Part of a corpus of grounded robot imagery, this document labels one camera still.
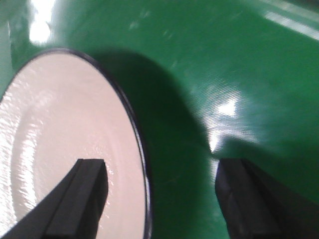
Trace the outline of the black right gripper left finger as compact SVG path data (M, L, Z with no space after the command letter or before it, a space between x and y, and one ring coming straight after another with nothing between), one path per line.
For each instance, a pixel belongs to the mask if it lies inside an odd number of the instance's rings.
M102 159L79 159L62 181L3 238L94 239L108 195Z

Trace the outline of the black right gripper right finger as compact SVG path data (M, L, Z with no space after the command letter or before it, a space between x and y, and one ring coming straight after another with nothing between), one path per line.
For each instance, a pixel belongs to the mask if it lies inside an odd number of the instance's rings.
M319 206L245 159L220 159L215 193L232 239L317 239Z

